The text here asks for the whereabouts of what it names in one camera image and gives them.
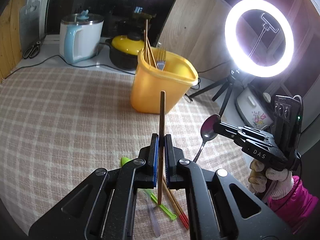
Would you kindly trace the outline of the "gloved right hand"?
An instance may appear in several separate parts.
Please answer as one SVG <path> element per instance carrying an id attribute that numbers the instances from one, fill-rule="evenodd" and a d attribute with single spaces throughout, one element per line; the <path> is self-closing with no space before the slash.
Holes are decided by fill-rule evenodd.
<path id="1" fill-rule="evenodd" d="M 276 171 L 269 167 L 264 171 L 265 165 L 256 159 L 251 161 L 249 168 L 251 169 L 248 178 L 250 183 L 249 190 L 252 193 L 265 192 L 268 179 L 276 182 L 270 193 L 271 199 L 279 200 L 284 198 L 293 189 L 294 179 L 292 178 L 292 172 L 287 169 Z"/>

